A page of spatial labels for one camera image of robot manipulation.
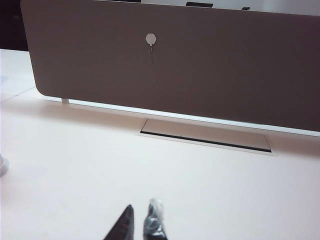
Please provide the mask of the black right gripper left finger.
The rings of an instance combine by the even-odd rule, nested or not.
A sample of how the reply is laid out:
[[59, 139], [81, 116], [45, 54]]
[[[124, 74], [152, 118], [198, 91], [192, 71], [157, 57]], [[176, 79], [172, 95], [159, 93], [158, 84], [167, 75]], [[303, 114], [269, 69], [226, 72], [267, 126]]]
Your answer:
[[133, 240], [135, 230], [134, 220], [134, 209], [129, 204], [104, 237], [104, 240]]

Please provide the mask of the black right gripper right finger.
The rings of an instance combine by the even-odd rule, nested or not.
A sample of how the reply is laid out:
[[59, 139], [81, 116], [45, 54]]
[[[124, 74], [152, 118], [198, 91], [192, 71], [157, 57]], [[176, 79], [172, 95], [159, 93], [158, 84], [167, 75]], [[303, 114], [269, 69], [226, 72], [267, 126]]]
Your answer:
[[160, 199], [149, 201], [147, 216], [143, 223], [144, 240], [167, 240], [164, 226], [164, 206]]

